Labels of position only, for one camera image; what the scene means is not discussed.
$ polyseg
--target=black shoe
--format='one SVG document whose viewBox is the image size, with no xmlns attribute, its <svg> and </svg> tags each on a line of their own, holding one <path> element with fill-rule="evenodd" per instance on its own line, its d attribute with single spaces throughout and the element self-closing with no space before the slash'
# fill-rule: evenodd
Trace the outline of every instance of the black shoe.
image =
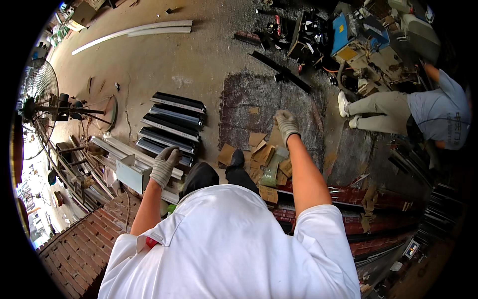
<svg viewBox="0 0 478 299">
<path fill-rule="evenodd" d="M 242 150 L 237 149 L 234 151 L 234 153 L 232 154 L 230 166 L 237 166 L 240 168 L 244 167 L 244 154 L 242 153 Z"/>
</svg>

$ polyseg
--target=hand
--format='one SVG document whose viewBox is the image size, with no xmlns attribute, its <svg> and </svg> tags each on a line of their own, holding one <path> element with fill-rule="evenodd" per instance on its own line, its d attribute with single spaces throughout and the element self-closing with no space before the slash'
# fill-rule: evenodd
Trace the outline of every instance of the hand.
<svg viewBox="0 0 478 299">
<path fill-rule="evenodd" d="M 274 124 L 279 127 L 285 147 L 287 150 L 289 150 L 289 146 L 287 145 L 287 139 L 289 136 L 292 134 L 297 134 L 300 137 L 297 119 L 295 119 L 292 113 L 287 110 L 277 110 L 274 116 Z"/>
<path fill-rule="evenodd" d="M 161 187 L 161 190 L 168 184 L 173 168 L 178 165 L 183 158 L 179 151 L 179 146 L 170 146 L 157 155 L 152 166 L 150 178 L 152 178 Z"/>
</svg>

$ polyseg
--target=light blue t-shirt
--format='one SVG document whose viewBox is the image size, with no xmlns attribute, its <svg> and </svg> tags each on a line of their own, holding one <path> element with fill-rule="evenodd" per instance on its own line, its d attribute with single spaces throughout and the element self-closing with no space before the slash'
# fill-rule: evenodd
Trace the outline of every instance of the light blue t-shirt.
<svg viewBox="0 0 478 299">
<path fill-rule="evenodd" d="M 440 69 L 440 88 L 408 95 L 408 106 L 426 140 L 445 141 L 458 150 L 470 130 L 471 114 L 461 86 Z"/>
</svg>

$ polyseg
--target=floor crack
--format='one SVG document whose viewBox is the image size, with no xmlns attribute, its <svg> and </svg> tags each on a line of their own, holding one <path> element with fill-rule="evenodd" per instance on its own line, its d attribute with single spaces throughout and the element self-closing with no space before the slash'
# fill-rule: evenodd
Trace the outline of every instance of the floor crack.
<svg viewBox="0 0 478 299">
<path fill-rule="evenodd" d="M 128 139 L 131 142 L 132 128 L 131 128 L 130 118 L 128 116 L 128 97 L 130 96 L 130 83 L 131 83 L 131 76 L 129 73 L 128 73 L 128 77 L 130 78 L 130 80 L 128 81 L 128 87 L 126 87 L 126 100 L 124 104 L 124 112 L 126 113 L 126 121 L 128 122 L 128 126 L 130 127 L 130 133 L 128 134 Z"/>
</svg>

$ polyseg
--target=white t-shirt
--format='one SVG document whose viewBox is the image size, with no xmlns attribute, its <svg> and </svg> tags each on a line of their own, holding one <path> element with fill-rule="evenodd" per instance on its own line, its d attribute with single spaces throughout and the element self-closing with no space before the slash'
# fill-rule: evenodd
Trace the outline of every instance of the white t-shirt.
<svg viewBox="0 0 478 299">
<path fill-rule="evenodd" d="M 336 299 L 360 289 L 337 207 L 303 211 L 292 237 L 257 194 L 216 185 L 142 235 L 119 236 L 98 298 Z"/>
</svg>

